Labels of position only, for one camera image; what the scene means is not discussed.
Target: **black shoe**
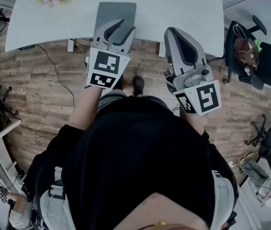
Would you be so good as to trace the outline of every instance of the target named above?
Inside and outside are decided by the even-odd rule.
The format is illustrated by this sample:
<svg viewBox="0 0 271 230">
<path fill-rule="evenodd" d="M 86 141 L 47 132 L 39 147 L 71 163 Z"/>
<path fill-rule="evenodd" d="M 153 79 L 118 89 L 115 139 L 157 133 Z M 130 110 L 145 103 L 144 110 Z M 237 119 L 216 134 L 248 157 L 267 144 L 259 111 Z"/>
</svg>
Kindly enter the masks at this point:
<svg viewBox="0 0 271 230">
<path fill-rule="evenodd" d="M 114 90 L 123 90 L 123 75 L 121 75 L 120 79 L 117 81 L 115 86 L 113 87 Z"/>
<path fill-rule="evenodd" d="M 132 79 L 132 84 L 134 86 L 134 93 L 133 96 L 138 96 L 139 94 L 143 94 L 143 89 L 144 89 L 144 79 L 141 78 L 140 76 L 134 76 Z"/>
</svg>

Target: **wooden floor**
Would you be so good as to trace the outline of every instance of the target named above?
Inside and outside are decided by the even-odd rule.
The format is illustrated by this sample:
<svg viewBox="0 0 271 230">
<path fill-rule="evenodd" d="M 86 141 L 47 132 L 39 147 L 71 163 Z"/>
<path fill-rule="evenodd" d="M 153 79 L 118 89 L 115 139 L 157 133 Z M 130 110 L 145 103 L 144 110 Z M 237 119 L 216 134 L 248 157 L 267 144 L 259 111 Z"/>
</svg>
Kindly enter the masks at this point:
<svg viewBox="0 0 271 230">
<path fill-rule="evenodd" d="M 44 151 L 50 140 L 66 123 L 73 110 L 72 95 L 57 79 L 53 64 L 39 47 L 24 51 L 4 52 L 6 36 L 0 37 L 0 84 L 12 86 L 7 104 L 19 111 L 22 124 L 7 136 L 13 156 L 20 168 L 27 170 L 34 156 Z M 79 42 L 90 45 L 89 41 Z M 60 79 L 75 95 L 75 102 L 86 79 L 85 57 L 88 47 L 78 45 L 74 52 L 67 52 L 67 40 L 41 44 L 55 62 Z M 131 61 L 124 72 L 127 92 L 134 75 L 145 80 L 144 94 L 164 100 L 173 109 L 178 102 L 167 90 L 163 72 L 169 67 L 165 58 L 158 57 L 158 44 L 134 40 Z M 251 121 L 262 123 L 261 114 L 267 116 L 271 126 L 271 89 L 258 91 L 238 82 L 234 76 L 230 84 L 223 84 L 226 72 L 224 62 L 211 65 L 215 79 L 220 80 L 222 108 L 203 117 L 206 131 L 227 161 L 237 161 L 246 152 L 258 148 L 248 147 L 244 140 L 255 135 Z M 237 168 L 238 182 L 243 179 Z"/>
</svg>

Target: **black shirt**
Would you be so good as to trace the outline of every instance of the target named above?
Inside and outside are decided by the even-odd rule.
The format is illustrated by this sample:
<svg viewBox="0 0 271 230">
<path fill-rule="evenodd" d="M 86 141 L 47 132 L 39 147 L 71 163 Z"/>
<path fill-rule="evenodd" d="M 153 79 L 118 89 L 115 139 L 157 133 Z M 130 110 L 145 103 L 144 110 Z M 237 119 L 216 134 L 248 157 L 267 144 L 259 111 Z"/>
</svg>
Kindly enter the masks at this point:
<svg viewBox="0 0 271 230">
<path fill-rule="evenodd" d="M 86 131 L 64 126 L 37 155 L 25 185 L 39 198 L 62 167 L 77 229 L 112 230 L 154 192 L 192 211 L 210 227 L 215 195 L 211 170 L 236 181 L 209 136 L 146 98 L 103 108 Z"/>
</svg>

